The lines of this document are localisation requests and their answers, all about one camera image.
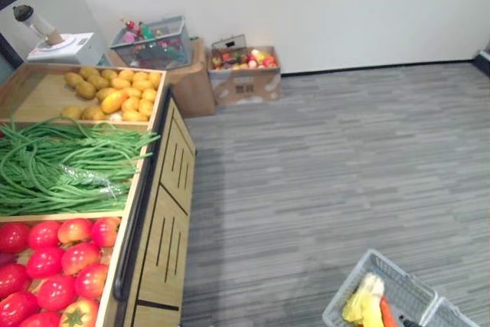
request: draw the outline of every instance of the fake fruit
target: fake fruit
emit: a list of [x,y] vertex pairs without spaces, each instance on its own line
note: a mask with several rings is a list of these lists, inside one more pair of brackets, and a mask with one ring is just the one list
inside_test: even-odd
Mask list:
[[119,110],[127,98],[128,94],[126,92],[116,91],[106,97],[100,104],[100,107],[104,113],[111,114]]
[[64,80],[67,82],[67,85],[70,86],[71,88],[75,88],[77,84],[83,82],[82,76],[74,72],[65,73]]
[[71,119],[81,119],[82,117],[82,109],[79,108],[78,106],[69,106],[65,107],[63,111],[61,111],[61,116],[66,116],[67,118]]
[[57,247],[44,247],[36,250],[29,258],[27,273],[32,279],[43,279],[59,273],[64,251]]
[[116,91],[117,90],[115,88],[107,87],[98,91],[95,96],[99,100],[99,103],[102,103],[106,97],[108,97],[112,92],[116,92]]
[[110,70],[110,69],[104,69],[100,75],[104,78],[106,78],[107,80],[111,81],[113,78],[116,78],[117,77],[117,72],[115,72],[114,70]]
[[28,291],[17,291],[0,302],[0,326],[16,327],[39,310],[36,296]]
[[34,225],[29,231],[29,247],[32,249],[56,247],[60,243],[57,236],[60,226],[61,224],[56,221],[43,221]]
[[125,69],[125,70],[121,70],[119,72],[118,77],[122,78],[124,80],[130,81],[134,75],[135,75],[135,72],[133,72],[132,70],[129,70],[129,69]]
[[0,227],[0,252],[20,253],[28,247],[29,226],[13,222]]
[[102,217],[92,227],[92,240],[99,247],[113,247],[116,242],[119,217]]
[[99,76],[99,71],[97,69],[95,69],[94,67],[81,67],[80,71],[78,73],[80,74],[80,76],[82,76],[86,80],[90,76],[94,76],[94,75]]
[[0,299],[27,290],[30,285],[31,279],[23,264],[10,263],[0,268]]
[[24,319],[18,327],[58,327],[60,318],[56,312],[36,313]]
[[95,97],[97,92],[96,88],[88,82],[80,82],[77,84],[77,94],[80,97],[83,97],[85,100],[91,100]]
[[38,291],[38,305],[55,312],[66,308],[77,300],[75,278],[67,275],[54,275],[44,281]]
[[131,82],[129,82],[129,80],[118,77],[113,78],[110,81],[110,85],[116,90],[122,90],[123,88],[131,87]]
[[78,300],[64,310],[59,327],[94,327],[98,311],[98,302]]
[[66,275],[74,275],[83,268],[100,261],[100,248],[92,243],[80,243],[68,248],[61,259]]
[[92,223],[86,218],[66,220],[58,229],[58,239],[62,244],[90,239]]
[[75,281],[77,294],[88,299],[100,298],[106,283],[108,269],[106,264],[97,263],[81,270]]

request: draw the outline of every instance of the kitchen scale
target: kitchen scale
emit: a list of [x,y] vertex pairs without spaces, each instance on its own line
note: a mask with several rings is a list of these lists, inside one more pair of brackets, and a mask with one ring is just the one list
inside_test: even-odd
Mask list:
[[14,7],[14,16],[41,38],[28,54],[29,62],[110,65],[103,42],[95,33],[59,34],[29,5]]

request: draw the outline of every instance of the yellow potato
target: yellow potato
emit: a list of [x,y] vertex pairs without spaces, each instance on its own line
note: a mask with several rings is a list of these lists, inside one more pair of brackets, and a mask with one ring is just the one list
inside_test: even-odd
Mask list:
[[132,86],[140,91],[144,91],[147,88],[153,88],[153,83],[150,80],[135,80]]
[[141,98],[144,100],[152,101],[154,103],[156,98],[156,91],[152,88],[147,88],[143,91]]
[[129,97],[124,103],[122,103],[121,110],[122,111],[138,111],[139,108],[139,98],[138,97]]
[[99,71],[95,69],[94,67],[81,67],[80,71],[78,72],[80,76],[82,76],[85,79],[88,79],[88,77],[96,75],[99,76]]
[[148,73],[146,72],[136,72],[134,76],[132,76],[132,81],[134,82],[135,80],[147,80],[148,79]]
[[130,69],[125,69],[125,70],[121,70],[119,72],[119,78],[123,78],[124,80],[131,80],[132,79],[132,76],[135,75],[135,72],[133,72],[132,70]]
[[122,90],[123,88],[131,87],[131,82],[124,80],[123,78],[114,78],[110,81],[110,85],[117,90]]
[[158,86],[160,86],[161,78],[162,74],[158,72],[150,72],[148,75],[148,79],[151,80],[153,88],[155,88],[156,90],[158,89]]
[[112,87],[103,88],[99,92],[97,92],[96,97],[99,100],[99,102],[102,103],[106,97],[108,97],[112,92],[116,92],[116,91],[117,90]]
[[138,98],[141,97],[141,91],[135,87],[126,87],[122,90],[125,91],[129,97],[131,96],[138,97]]
[[65,107],[60,114],[61,116],[66,116],[71,119],[81,119],[82,109],[78,106]]
[[106,114],[100,109],[100,106],[89,106],[82,114],[82,119],[85,120],[105,120]]
[[77,84],[77,94],[86,100],[91,100],[95,97],[97,90],[88,82],[80,82]]
[[67,81],[67,85],[75,88],[77,84],[80,82],[83,82],[82,76],[79,74],[73,73],[73,72],[68,72],[64,74],[64,80]]
[[115,70],[104,69],[100,72],[100,75],[107,80],[112,80],[113,78],[117,78],[117,72]]
[[124,91],[116,91],[111,93],[104,101],[100,104],[102,111],[106,114],[111,114],[119,110],[128,98],[128,95]]
[[122,120],[125,122],[146,122],[148,117],[134,110],[127,110],[122,115]]
[[101,76],[96,76],[95,74],[90,76],[87,82],[90,82],[97,89],[97,91],[107,88],[110,85],[107,79],[102,78]]
[[148,100],[140,100],[138,111],[146,116],[151,116],[153,111],[153,102]]

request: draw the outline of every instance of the brown cardboard box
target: brown cardboard box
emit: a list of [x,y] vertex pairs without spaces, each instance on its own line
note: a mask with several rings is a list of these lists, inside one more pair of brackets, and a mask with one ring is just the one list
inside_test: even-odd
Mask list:
[[261,103],[278,100],[281,94],[281,64],[272,46],[249,47],[272,54],[277,68],[212,70],[211,56],[207,61],[209,79],[216,103],[221,106]]

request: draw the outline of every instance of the red tomato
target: red tomato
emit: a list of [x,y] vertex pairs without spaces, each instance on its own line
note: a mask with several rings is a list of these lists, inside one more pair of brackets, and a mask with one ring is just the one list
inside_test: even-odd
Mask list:
[[56,247],[58,240],[58,229],[61,224],[56,221],[43,221],[35,225],[29,232],[29,247],[39,249],[44,247]]
[[119,217],[102,217],[92,226],[92,240],[99,247],[113,247],[116,242]]
[[23,264],[10,263],[0,268],[0,299],[16,291],[27,290],[31,279]]
[[42,279],[61,272],[63,269],[61,266],[63,254],[63,250],[56,247],[45,247],[36,250],[28,261],[28,275],[32,279]]
[[58,327],[61,316],[56,312],[42,312],[30,316],[19,327]]
[[38,310],[39,306],[33,293],[17,291],[0,302],[0,326],[17,326]]
[[0,252],[20,253],[28,247],[29,226],[13,222],[0,227]]
[[39,306],[52,312],[66,308],[75,300],[77,294],[73,276],[51,276],[42,283],[38,291]]
[[80,243],[73,245],[64,252],[61,259],[63,272],[74,275],[90,264],[98,263],[102,256],[100,248],[92,243]]
[[106,264],[97,263],[81,270],[75,281],[77,294],[88,299],[100,298],[106,283],[108,269]]
[[86,218],[66,220],[58,229],[58,239],[63,244],[90,239],[92,223]]
[[98,302],[80,299],[64,310],[59,327],[94,327],[97,312],[99,312]]

